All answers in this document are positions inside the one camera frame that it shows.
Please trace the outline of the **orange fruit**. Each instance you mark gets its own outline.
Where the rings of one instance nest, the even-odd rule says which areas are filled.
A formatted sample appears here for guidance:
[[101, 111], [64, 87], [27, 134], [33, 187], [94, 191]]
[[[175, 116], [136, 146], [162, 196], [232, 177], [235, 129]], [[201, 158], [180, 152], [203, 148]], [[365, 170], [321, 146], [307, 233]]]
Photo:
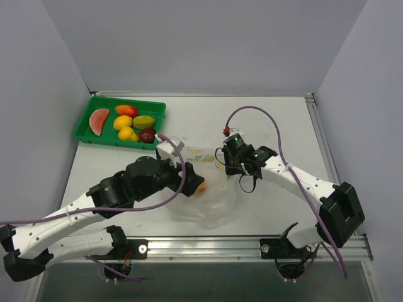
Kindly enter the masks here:
[[203, 194], [207, 190], [207, 181], [204, 180], [195, 190], [195, 195]]

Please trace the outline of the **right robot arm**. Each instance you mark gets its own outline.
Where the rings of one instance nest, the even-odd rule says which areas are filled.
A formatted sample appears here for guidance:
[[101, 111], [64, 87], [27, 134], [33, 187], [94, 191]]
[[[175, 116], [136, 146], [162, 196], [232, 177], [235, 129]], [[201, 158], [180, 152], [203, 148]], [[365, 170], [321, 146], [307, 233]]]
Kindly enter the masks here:
[[335, 184], [287, 162], [281, 150], [254, 148], [239, 133], [226, 138], [222, 152], [228, 175], [251, 176], [276, 184], [305, 201], [315, 216], [312, 223], [293, 223], [282, 234], [280, 252], [294, 257], [302, 248], [328, 243], [340, 249], [365, 221], [356, 189], [347, 182]]

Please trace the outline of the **watermelon slice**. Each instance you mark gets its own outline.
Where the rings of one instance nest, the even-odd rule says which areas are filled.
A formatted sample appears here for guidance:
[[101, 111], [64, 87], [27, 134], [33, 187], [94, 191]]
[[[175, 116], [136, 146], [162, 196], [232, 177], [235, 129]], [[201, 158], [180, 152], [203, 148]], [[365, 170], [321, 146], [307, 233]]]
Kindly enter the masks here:
[[107, 118], [109, 117], [110, 110], [106, 108], [100, 108], [93, 111], [89, 117], [89, 127], [91, 131], [98, 137], [101, 136], [103, 127]]

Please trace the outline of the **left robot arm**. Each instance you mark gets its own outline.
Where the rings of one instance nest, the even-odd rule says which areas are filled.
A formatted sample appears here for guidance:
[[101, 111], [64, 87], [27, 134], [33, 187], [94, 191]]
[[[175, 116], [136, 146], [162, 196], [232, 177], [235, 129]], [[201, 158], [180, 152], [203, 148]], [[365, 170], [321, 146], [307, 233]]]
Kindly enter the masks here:
[[136, 202], [165, 188], [190, 197], [204, 181], [189, 162], [141, 157], [39, 222], [2, 226], [5, 271], [13, 281], [21, 282], [65, 260], [92, 255], [122, 258], [130, 247], [121, 227], [108, 226], [90, 235], [75, 232], [132, 210]]

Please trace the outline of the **yellow lemon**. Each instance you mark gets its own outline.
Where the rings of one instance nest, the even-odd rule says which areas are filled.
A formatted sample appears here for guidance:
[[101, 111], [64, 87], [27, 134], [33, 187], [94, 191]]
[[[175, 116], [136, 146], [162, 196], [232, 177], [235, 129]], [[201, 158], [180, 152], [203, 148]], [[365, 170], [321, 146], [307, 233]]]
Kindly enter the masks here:
[[116, 131], [120, 131], [125, 127], [132, 126], [132, 118], [127, 115], [118, 116], [113, 122], [113, 129]]

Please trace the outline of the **dark red apple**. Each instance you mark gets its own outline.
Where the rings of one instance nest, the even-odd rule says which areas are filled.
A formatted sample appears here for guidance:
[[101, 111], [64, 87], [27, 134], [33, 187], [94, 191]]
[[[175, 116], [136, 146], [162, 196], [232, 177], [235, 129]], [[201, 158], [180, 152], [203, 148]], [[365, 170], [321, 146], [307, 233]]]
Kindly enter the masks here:
[[156, 131], [152, 127], [144, 128], [138, 133], [139, 141], [142, 143], [153, 143]]

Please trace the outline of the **clear plastic bag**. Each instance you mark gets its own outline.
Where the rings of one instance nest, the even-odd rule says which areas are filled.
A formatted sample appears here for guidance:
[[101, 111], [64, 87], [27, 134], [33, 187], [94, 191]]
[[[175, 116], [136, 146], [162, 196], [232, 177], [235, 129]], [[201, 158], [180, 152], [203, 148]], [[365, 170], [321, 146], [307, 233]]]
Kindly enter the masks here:
[[168, 203], [167, 209], [176, 221], [185, 221], [211, 229], [224, 222], [236, 204], [236, 182], [227, 176], [224, 156], [212, 148], [188, 147], [184, 159], [193, 164], [197, 174], [207, 181], [207, 190], [189, 198], [182, 194]]

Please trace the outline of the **yellow pear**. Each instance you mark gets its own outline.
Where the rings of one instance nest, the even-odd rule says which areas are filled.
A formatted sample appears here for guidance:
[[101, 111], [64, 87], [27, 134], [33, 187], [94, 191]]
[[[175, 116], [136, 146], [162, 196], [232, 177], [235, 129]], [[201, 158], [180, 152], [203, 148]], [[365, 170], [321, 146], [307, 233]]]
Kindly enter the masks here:
[[122, 141], [129, 141], [129, 142], [138, 142], [139, 140], [137, 134], [129, 126], [123, 127], [118, 132], [118, 138]]

